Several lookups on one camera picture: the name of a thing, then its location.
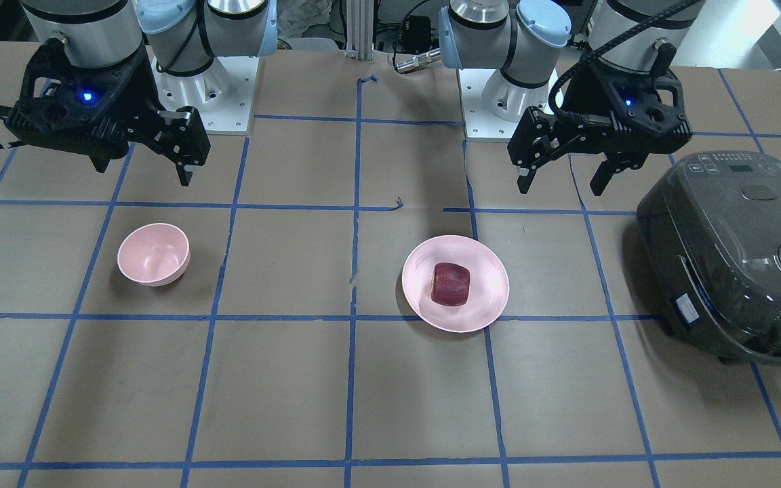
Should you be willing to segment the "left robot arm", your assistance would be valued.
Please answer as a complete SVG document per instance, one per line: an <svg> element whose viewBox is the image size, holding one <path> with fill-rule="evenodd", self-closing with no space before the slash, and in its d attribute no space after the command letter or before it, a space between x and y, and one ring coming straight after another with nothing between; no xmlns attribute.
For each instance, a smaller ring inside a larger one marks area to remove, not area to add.
<svg viewBox="0 0 781 488"><path fill-rule="evenodd" d="M493 111L517 124L509 160L529 192L540 167L571 153L602 154L590 188L602 195L614 175L652 154L688 143L692 128L681 81L670 70L701 1L607 1L582 56L551 83L572 37L553 1L449 1L438 30L442 62L493 69Z"/></svg>

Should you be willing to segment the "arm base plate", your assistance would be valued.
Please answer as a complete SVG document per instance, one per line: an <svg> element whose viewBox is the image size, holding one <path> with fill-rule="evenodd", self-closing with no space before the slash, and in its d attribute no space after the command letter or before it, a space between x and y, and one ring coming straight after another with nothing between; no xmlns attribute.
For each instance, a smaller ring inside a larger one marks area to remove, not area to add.
<svg viewBox="0 0 781 488"><path fill-rule="evenodd" d="M551 114L548 94L557 79L554 69L546 85L529 89L511 83L498 69L459 69L460 101L468 141L507 141L529 107Z"/></svg>
<svg viewBox="0 0 781 488"><path fill-rule="evenodd" d="M209 135L247 135L252 124L260 58L215 58L197 75L155 72L167 110L197 108Z"/></svg>

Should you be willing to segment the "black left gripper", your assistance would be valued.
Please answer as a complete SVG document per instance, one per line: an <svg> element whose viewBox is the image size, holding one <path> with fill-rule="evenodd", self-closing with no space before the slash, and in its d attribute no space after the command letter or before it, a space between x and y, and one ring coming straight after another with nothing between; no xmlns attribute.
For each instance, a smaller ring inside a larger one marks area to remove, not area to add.
<svg viewBox="0 0 781 488"><path fill-rule="evenodd" d="M653 64L642 72L586 52L550 90L550 115L525 109L507 145L521 194L529 192L537 169L549 161L567 153L605 153L590 180L592 194L601 197L618 169L639 167L621 153L668 154L691 141L682 85L670 71L677 48L657 41L650 50Z"/></svg>

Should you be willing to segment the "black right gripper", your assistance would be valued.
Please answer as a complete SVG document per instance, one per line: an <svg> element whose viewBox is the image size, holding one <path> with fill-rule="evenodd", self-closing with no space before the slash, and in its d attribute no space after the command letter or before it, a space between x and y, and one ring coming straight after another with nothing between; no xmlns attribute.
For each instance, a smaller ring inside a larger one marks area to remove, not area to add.
<svg viewBox="0 0 781 488"><path fill-rule="evenodd" d="M98 173L131 142L142 143L174 163L180 185L189 186L211 143L198 108L163 107L145 47L112 66L80 68L66 46L50 37L31 56L6 129L33 147L86 155Z"/></svg>

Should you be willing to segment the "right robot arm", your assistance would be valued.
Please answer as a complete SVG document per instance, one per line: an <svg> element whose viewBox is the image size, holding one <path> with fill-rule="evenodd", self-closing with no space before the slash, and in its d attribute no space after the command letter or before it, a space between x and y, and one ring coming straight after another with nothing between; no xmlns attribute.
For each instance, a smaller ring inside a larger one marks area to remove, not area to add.
<svg viewBox="0 0 781 488"><path fill-rule="evenodd" d="M180 184L207 163L205 109L236 107L223 59L276 52L275 1L22 1L41 45L4 120L32 147L85 155L96 171L140 143Z"/></svg>

